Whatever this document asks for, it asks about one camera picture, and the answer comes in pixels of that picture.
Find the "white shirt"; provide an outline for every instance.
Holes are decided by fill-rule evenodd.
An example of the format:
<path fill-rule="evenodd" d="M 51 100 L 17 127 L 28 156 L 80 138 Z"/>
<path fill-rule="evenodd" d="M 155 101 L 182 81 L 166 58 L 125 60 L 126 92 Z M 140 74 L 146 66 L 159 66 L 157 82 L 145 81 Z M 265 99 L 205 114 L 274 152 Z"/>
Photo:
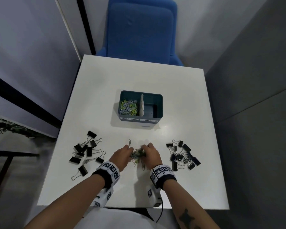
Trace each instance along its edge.
<path fill-rule="evenodd" d="M 76 229 L 166 229 L 144 215 L 128 210 L 93 208 L 75 227 Z"/>

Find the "forearm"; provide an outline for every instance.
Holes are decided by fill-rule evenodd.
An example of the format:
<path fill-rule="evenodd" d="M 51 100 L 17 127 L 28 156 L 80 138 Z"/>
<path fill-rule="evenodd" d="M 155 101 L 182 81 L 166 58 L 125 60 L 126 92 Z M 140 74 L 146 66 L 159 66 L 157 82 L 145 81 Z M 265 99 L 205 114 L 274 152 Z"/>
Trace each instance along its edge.
<path fill-rule="evenodd" d="M 40 212 L 25 229 L 74 228 L 104 185 L 100 175 L 88 177 Z"/>
<path fill-rule="evenodd" d="M 219 228 L 208 213 L 175 180 L 167 180 L 163 189 L 182 229 Z"/>

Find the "hand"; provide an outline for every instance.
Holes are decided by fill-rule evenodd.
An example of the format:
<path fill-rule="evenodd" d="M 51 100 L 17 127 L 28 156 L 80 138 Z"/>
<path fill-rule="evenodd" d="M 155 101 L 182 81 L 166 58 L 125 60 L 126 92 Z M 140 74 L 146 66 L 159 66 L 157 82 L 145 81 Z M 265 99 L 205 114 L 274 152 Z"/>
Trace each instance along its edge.
<path fill-rule="evenodd" d="M 128 145 L 125 145 L 123 148 L 114 152 L 114 154 L 109 159 L 110 162 L 113 162 L 119 169 L 120 172 L 125 169 L 128 162 L 131 161 L 129 157 L 133 152 L 133 147 L 128 148 Z"/>
<path fill-rule="evenodd" d="M 149 143 L 148 146 L 142 145 L 141 148 L 146 153 L 146 157 L 142 157 L 141 159 L 148 169 L 151 170 L 157 165 L 162 165 L 160 154 L 152 143 Z"/>

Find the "white table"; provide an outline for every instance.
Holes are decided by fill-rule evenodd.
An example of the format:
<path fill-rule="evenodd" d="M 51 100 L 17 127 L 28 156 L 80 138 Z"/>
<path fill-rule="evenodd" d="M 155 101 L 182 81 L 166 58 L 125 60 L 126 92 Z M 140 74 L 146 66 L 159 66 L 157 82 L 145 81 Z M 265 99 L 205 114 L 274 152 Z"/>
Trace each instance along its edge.
<path fill-rule="evenodd" d="M 153 128 L 121 121 L 117 109 L 122 90 L 161 94 L 163 118 Z M 203 208 L 229 209 L 202 69 L 85 55 L 38 205 L 49 205 L 99 166 L 91 161 L 85 164 L 89 172 L 85 177 L 71 180 L 81 165 L 69 163 L 73 146 L 85 141 L 88 130 L 97 134 L 95 139 L 103 139 L 95 149 L 107 152 L 105 160 L 131 139 L 135 149 L 152 142 L 163 163 L 171 165 L 165 144 L 172 139 L 183 140 L 201 165 L 192 170 L 179 169 L 177 181 Z M 106 206 L 150 207 L 145 190 L 150 184 L 149 171 L 130 162 Z M 161 195 L 164 208 L 171 208 L 164 191 Z"/>

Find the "cable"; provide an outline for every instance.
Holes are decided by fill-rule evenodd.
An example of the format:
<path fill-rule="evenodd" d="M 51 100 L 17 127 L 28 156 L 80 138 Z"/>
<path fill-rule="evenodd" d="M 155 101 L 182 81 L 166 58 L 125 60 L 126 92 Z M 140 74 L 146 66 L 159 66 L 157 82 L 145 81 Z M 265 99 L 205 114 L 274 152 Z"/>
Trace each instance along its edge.
<path fill-rule="evenodd" d="M 156 221 L 156 223 L 157 223 L 157 222 L 159 221 L 159 219 L 161 218 L 161 215 L 162 215 L 162 212 L 163 212 L 163 201 L 162 201 L 162 198 L 158 198 L 158 199 L 160 199 L 161 202 L 162 202 L 162 210 L 161 210 L 161 214 L 160 214 L 158 220 Z"/>

